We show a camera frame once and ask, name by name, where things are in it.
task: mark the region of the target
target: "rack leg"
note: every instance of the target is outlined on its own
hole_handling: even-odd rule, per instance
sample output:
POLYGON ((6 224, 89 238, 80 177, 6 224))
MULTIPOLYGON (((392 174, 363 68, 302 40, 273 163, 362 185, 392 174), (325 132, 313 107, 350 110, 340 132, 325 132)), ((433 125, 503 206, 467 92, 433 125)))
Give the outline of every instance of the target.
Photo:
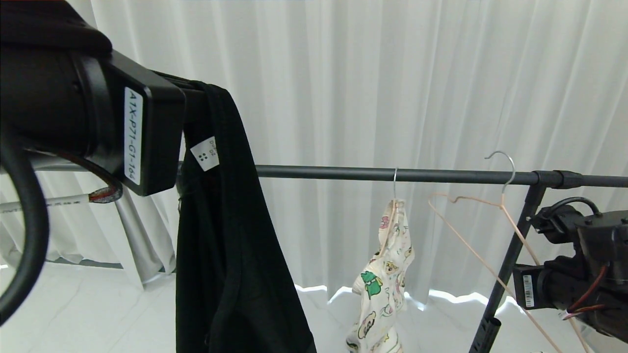
MULTIPOLYGON (((546 187, 539 185, 532 185, 528 189, 528 194, 526 195, 521 215, 517 221, 517 228, 519 228, 524 237, 527 236, 528 230, 530 230, 530 223, 526 220, 526 218, 532 217, 536 214, 543 196, 545 195, 545 190, 546 187)), ((499 278, 506 284, 508 284, 508 281, 510 280, 512 269, 519 258, 519 253, 521 253, 522 247, 523 244, 521 243, 521 240, 519 240, 517 234, 514 233, 512 235, 510 246, 508 246, 508 250, 506 251, 502 268, 499 270, 499 278)), ((475 338, 469 353, 490 352, 493 342, 497 336, 497 332, 499 331, 499 327, 501 326, 500 321, 495 318, 495 313, 497 312, 497 308, 499 307, 499 303, 503 296, 504 288, 496 281, 493 286, 493 290, 490 293, 489 302, 484 310, 484 315, 482 316, 480 325, 475 333, 475 338)))

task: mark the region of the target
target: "white curtain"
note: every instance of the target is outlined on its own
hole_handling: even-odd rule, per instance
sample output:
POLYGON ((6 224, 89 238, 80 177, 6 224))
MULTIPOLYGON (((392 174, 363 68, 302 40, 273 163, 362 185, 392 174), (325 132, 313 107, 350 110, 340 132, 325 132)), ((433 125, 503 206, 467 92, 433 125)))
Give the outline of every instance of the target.
MULTIPOLYGON (((257 164, 509 170, 503 156, 483 159, 501 149, 519 171, 628 175, 626 1, 71 3, 140 64, 229 90, 257 164)), ((85 173, 39 176, 48 196, 98 185, 85 173)), ((2 181, 2 201, 15 200, 2 181)), ((376 250, 392 183, 262 183, 295 283, 330 295, 350 285, 376 250)), ((498 201, 501 187, 397 184, 416 246, 408 291, 487 295, 494 279, 430 210, 435 191, 498 201)), ((506 190, 515 217, 525 193, 506 190)), ((628 208, 628 191, 610 188, 551 190, 543 205, 579 195, 603 211, 628 208)), ((50 257, 122 263, 135 283, 169 271, 176 200, 170 190, 51 210, 50 257)), ((512 229, 498 210, 438 208, 499 267, 512 229)), ((21 244, 21 219, 2 222, 3 249, 21 244)), ((542 260, 572 252, 529 238, 542 260)))

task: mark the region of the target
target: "white marble floor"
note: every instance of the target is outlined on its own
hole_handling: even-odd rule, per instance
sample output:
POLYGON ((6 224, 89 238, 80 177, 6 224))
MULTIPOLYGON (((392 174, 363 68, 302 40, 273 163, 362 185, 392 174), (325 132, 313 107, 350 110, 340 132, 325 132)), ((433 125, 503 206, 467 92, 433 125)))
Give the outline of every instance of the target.
MULTIPOLYGON (((13 277, 0 269, 0 289, 13 277)), ((420 310, 410 305, 399 318, 406 352, 468 352, 484 309, 477 300, 434 292, 420 310)), ((358 297, 305 289, 301 302, 319 353, 344 353, 344 336, 355 320, 358 297)), ((26 303, 0 329, 2 353, 122 353, 175 351, 175 277, 161 276, 141 291, 120 269, 46 264, 26 303)), ((563 352, 583 352, 576 335, 552 311, 535 316, 563 352)), ((518 308, 500 310, 502 328, 494 352, 554 352, 518 308)))

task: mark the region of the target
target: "black garment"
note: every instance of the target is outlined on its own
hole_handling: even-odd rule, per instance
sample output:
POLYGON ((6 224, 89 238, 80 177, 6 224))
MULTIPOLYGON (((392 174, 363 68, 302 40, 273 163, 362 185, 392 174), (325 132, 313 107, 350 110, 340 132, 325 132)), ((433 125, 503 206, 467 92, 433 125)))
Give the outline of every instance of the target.
POLYGON ((194 85, 209 114, 184 127, 176 351, 315 353, 236 105, 220 87, 194 85), (220 165, 203 171, 190 148, 211 136, 220 165))

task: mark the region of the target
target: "silver metal hook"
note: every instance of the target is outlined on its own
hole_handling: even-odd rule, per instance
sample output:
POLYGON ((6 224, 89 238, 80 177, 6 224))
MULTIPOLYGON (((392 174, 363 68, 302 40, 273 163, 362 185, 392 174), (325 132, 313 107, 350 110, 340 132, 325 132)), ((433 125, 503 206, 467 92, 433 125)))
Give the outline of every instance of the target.
POLYGON ((508 160, 511 162, 511 166, 512 166, 512 176, 510 179, 508 179, 508 181, 502 187, 502 193, 504 193, 504 191, 506 191, 506 187, 510 185, 510 183, 512 183, 512 181, 514 180, 514 174, 516 172, 516 168, 514 167, 514 161, 512 160, 512 158, 506 152, 503 152, 503 151, 495 151, 491 153, 490 156, 484 157, 484 159, 485 160, 491 159, 496 153, 501 153, 502 155, 508 157, 508 160))
POLYGON ((397 200, 397 170, 399 168, 394 168, 394 176, 392 177, 392 197, 394 197, 395 201, 397 200))

